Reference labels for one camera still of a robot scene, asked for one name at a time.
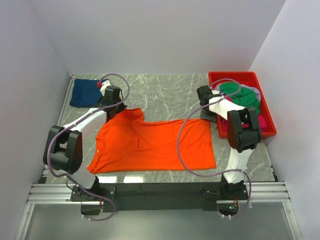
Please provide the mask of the orange t shirt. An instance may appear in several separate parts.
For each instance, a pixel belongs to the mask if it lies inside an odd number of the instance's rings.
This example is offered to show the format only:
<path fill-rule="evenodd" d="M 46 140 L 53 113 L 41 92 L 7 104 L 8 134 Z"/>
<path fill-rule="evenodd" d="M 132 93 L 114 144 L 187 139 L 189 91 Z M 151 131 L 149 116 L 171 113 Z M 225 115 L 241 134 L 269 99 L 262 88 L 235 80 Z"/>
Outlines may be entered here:
<path fill-rule="evenodd" d="M 210 123 L 204 119 L 146 122 L 140 108 L 125 109 L 96 135 L 92 174 L 216 168 Z"/>

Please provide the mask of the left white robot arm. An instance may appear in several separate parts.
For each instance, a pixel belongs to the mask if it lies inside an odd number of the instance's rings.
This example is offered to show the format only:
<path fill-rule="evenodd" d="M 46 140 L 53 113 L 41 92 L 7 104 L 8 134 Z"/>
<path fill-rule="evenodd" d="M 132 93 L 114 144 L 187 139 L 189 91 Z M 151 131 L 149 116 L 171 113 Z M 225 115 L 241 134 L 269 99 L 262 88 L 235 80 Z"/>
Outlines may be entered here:
<path fill-rule="evenodd" d="M 122 90 L 107 85 L 102 87 L 102 97 L 85 115 L 64 126 L 54 125 L 49 130 L 43 163 L 52 170 L 62 171 L 62 176 L 70 177 L 82 186 L 82 195 L 88 201 L 99 197 L 100 188 L 96 176 L 83 165 L 83 141 L 125 108 Z"/>

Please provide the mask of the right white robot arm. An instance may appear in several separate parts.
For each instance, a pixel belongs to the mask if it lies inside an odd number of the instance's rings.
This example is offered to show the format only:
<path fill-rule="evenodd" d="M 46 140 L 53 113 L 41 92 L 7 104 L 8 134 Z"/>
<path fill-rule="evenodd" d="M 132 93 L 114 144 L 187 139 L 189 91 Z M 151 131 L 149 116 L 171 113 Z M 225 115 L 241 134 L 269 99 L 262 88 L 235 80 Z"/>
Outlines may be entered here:
<path fill-rule="evenodd" d="M 221 176 L 219 193 L 222 198 L 230 200 L 241 188 L 250 155 L 262 140 L 258 114 L 255 108 L 237 105 L 207 85 L 197 88 L 196 92 L 205 113 L 214 113 L 227 120 L 227 140 L 231 150 L 226 172 Z"/>

